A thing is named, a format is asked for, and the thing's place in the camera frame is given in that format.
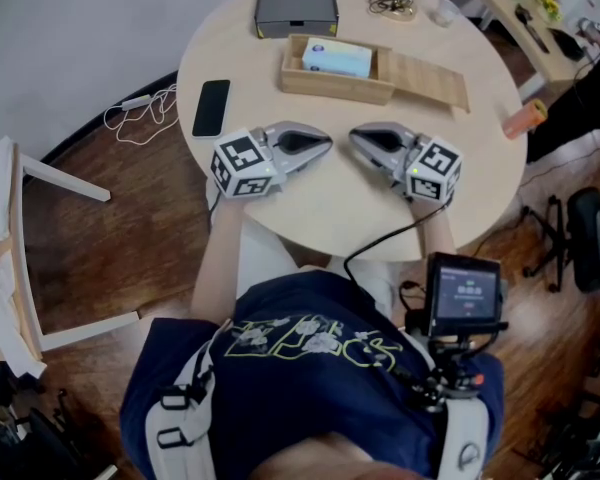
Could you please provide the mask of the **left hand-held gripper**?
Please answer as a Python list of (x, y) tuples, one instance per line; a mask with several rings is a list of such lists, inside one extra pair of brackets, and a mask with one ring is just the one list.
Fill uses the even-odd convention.
[[(280, 121), (264, 130), (239, 129), (213, 144), (210, 172), (227, 199), (267, 195), (293, 174), (322, 158), (333, 145), (331, 137), (311, 125)], [(273, 149), (276, 147), (276, 162)]]

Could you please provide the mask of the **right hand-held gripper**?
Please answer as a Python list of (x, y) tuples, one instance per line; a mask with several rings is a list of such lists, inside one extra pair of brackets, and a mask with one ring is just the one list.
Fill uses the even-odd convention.
[(391, 189), (396, 194), (446, 203), (459, 181), (463, 154), (439, 137), (419, 138), (409, 152), (416, 137), (406, 126), (389, 121), (365, 123), (349, 133), (354, 148), (394, 180)]

